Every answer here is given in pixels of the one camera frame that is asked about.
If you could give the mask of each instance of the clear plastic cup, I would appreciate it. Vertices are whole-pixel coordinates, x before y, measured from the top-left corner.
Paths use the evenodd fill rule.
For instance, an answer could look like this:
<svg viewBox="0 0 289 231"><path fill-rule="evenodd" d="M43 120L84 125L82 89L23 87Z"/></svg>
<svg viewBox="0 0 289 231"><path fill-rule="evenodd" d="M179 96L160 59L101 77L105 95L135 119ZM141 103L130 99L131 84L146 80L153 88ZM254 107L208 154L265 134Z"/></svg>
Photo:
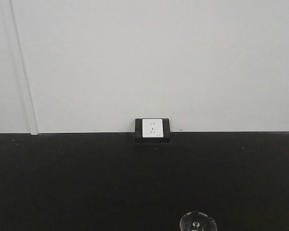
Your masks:
<svg viewBox="0 0 289 231"><path fill-rule="evenodd" d="M189 212L180 220L181 231L217 231L215 221L200 212Z"/></svg>

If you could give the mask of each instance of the electrical outlet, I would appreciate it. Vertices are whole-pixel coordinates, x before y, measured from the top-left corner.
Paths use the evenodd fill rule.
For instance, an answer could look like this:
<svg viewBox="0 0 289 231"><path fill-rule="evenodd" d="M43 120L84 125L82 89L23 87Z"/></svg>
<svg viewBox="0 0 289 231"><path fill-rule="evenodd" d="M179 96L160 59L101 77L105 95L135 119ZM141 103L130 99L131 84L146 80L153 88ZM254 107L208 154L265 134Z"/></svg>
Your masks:
<svg viewBox="0 0 289 231"><path fill-rule="evenodd" d="M144 138L163 138L163 120L162 119L143 119L143 137Z"/></svg>

